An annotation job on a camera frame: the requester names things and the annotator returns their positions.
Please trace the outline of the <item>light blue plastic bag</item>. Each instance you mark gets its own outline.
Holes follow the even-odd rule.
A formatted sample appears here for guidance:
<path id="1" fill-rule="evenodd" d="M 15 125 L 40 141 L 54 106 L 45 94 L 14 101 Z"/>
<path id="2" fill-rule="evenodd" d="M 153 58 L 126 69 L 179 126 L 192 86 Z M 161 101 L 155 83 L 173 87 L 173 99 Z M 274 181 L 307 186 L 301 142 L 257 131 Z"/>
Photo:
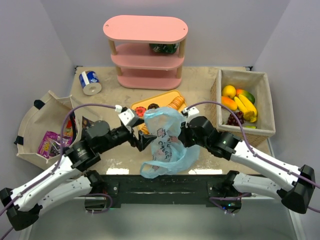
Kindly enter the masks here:
<path id="1" fill-rule="evenodd" d="M 185 147 L 178 139 L 184 117 L 174 108 L 149 109 L 144 114 L 148 132 L 156 136 L 150 144 L 152 160 L 140 167 L 140 175 L 154 179 L 162 175 L 174 175 L 189 169 L 199 158 L 200 147 Z"/>

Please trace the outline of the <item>orange yellow mango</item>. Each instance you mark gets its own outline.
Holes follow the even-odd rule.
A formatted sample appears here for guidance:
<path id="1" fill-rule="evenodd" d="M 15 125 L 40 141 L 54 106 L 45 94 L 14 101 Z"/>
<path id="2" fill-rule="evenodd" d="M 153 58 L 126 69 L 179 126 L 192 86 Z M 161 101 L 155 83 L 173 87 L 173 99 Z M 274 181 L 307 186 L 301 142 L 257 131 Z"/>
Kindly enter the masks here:
<path id="1" fill-rule="evenodd" d="M 237 103 L 227 96 L 221 96 L 221 103 L 232 111 L 236 111 L 238 109 Z"/>

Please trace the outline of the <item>purple snack packet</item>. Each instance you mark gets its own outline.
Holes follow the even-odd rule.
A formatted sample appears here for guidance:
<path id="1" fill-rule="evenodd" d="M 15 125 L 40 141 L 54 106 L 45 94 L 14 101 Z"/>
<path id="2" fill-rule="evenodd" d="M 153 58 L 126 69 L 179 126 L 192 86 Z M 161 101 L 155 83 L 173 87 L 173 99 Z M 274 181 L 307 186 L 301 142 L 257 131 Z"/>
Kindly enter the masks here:
<path id="1" fill-rule="evenodd" d="M 38 147 L 37 153 L 46 159 L 50 159 L 60 154 L 60 148 L 62 143 L 65 147 L 68 147 L 72 143 L 72 138 L 63 136 L 60 134 L 47 131 L 44 134 L 42 141 Z"/>

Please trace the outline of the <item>beige canvas tote bag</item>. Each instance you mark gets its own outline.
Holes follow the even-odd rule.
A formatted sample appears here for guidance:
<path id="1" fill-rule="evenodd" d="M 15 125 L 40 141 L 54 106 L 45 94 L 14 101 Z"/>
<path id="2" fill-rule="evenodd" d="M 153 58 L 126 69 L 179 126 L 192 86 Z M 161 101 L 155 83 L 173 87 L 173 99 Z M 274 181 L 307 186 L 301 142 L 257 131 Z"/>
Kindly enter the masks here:
<path id="1" fill-rule="evenodd" d="M 58 97 L 48 91 L 23 117 L 15 140 L 17 156 L 42 170 L 48 169 L 58 159 L 49 159 L 38 154 L 38 147 L 47 131 L 59 134 L 68 112 L 82 103 L 73 96 Z"/>

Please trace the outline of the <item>red-brown chip bag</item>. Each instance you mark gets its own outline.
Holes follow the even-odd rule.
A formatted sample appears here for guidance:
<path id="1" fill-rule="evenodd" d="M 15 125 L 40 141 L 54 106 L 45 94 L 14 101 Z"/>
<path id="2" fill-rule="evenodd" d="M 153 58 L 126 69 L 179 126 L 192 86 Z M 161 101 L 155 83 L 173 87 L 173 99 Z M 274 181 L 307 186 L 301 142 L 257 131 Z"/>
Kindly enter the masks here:
<path id="1" fill-rule="evenodd" d="M 81 124 L 81 135 L 83 136 L 85 131 L 90 128 L 94 122 L 86 117 L 82 117 L 82 124 Z"/>

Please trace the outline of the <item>red snack packet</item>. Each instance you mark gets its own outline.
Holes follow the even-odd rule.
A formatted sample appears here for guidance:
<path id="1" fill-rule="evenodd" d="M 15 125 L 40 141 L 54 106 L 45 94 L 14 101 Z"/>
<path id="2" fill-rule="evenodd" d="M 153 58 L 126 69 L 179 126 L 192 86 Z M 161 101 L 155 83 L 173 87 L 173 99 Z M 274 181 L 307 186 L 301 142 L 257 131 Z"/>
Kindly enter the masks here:
<path id="1" fill-rule="evenodd" d="M 77 133 L 76 125 L 72 120 L 69 119 L 67 123 L 64 125 L 63 135 L 71 138 L 74 136 L 74 133 Z"/>

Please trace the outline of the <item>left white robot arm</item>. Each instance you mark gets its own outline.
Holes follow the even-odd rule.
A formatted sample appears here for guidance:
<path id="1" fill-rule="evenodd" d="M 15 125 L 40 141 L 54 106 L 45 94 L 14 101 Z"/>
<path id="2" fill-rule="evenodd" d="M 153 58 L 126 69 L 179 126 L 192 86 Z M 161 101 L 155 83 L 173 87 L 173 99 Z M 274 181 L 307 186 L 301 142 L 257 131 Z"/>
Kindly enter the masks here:
<path id="1" fill-rule="evenodd" d="M 102 153 L 125 142 L 141 152 L 156 138 L 142 131 L 135 136 L 133 129 L 123 124 L 111 129 L 106 121 L 96 121 L 82 131 L 81 140 L 67 149 L 60 161 L 18 188 L 3 188 L 1 212 L 6 213 L 14 230 L 26 229 L 54 206 L 101 193 L 105 183 L 97 171 L 89 168 L 100 161 Z"/>

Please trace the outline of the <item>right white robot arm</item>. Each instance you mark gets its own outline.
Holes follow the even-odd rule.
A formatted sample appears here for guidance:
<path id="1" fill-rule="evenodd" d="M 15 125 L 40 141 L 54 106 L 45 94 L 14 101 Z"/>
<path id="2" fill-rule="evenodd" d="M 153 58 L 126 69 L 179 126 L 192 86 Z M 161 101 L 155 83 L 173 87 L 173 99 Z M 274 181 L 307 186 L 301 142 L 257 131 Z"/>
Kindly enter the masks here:
<path id="1" fill-rule="evenodd" d="M 301 167 L 282 162 L 249 145 L 230 132 L 219 132 L 204 116 L 184 121 L 179 140 L 185 147 L 200 146 L 217 158 L 242 164 L 262 177 L 243 173 L 232 174 L 227 183 L 240 193 L 256 193 L 279 199 L 281 203 L 299 214 L 310 209 L 316 179 L 315 171 L 308 165 Z"/>

